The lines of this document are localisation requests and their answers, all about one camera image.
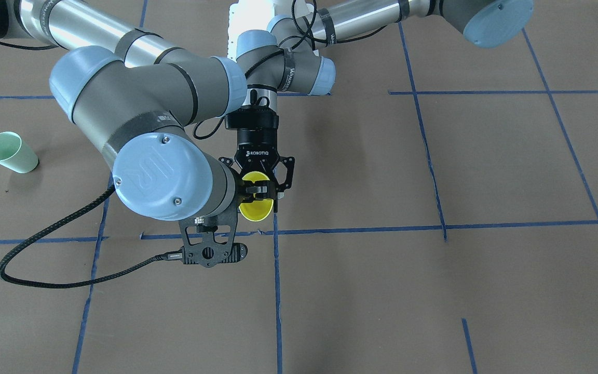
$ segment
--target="light green plastic cup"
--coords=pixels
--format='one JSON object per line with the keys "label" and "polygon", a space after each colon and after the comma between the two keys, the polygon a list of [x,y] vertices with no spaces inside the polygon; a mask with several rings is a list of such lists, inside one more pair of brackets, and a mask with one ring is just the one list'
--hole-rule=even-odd
{"label": "light green plastic cup", "polygon": [[38,156],[12,132],[0,132],[0,164],[18,173],[28,173],[38,165]]}

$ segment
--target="light blue joint cap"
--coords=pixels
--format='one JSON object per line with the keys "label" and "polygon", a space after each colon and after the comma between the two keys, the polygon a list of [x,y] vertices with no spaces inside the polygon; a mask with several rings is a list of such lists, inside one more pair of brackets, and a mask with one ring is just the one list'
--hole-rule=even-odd
{"label": "light blue joint cap", "polygon": [[50,90],[72,122],[80,93],[100,69],[113,61],[122,59],[103,47],[91,45],[71,50],[52,68]]}
{"label": "light blue joint cap", "polygon": [[212,57],[223,64],[223,68],[225,68],[225,74],[227,75],[227,83],[230,87],[230,96],[228,97],[227,108],[225,109],[225,112],[221,114],[222,117],[225,116],[225,114],[234,112],[235,110],[241,108],[246,101],[246,96],[249,92],[249,86],[248,83],[246,83],[246,74],[244,74],[244,71],[241,70],[235,61],[226,59],[224,57]]}
{"label": "light blue joint cap", "polygon": [[254,49],[278,45],[276,37],[264,30],[248,30],[242,33],[237,40],[237,59],[246,52]]}
{"label": "light blue joint cap", "polygon": [[320,71],[318,71],[318,78],[315,80],[315,84],[313,84],[313,89],[310,90],[310,93],[308,94],[315,96],[327,95],[332,91],[335,81],[336,66],[334,61],[331,61],[326,57],[322,57]]}
{"label": "light blue joint cap", "polygon": [[275,26],[284,19],[292,19],[292,17],[285,14],[279,14],[272,18],[271,21],[269,21],[269,24],[266,26],[266,30],[271,32],[275,28]]}
{"label": "light blue joint cap", "polygon": [[161,221],[194,216],[209,201],[213,188],[202,151],[185,138],[162,132],[126,143],[114,160],[112,178],[119,199],[130,210]]}
{"label": "light blue joint cap", "polygon": [[525,27],[533,11],[533,0],[498,0],[470,19],[463,36],[477,47],[498,47]]}

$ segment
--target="yellow cup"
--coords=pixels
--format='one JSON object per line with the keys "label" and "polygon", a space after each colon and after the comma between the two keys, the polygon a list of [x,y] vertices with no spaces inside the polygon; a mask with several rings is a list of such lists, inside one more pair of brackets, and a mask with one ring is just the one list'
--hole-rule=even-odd
{"label": "yellow cup", "polygon": [[[269,177],[261,172],[250,172],[244,175],[243,180],[250,182],[259,182],[261,180],[269,180]],[[263,201],[245,202],[239,205],[239,211],[242,216],[251,222],[259,222],[267,218],[274,208],[273,199],[264,199]]]}

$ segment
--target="green cup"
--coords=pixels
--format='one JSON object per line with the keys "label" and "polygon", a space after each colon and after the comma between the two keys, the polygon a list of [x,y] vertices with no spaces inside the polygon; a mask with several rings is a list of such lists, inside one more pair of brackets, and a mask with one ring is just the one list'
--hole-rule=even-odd
{"label": "green cup", "polygon": [[12,132],[0,132],[0,164],[18,173],[28,173],[38,165],[38,156]]}

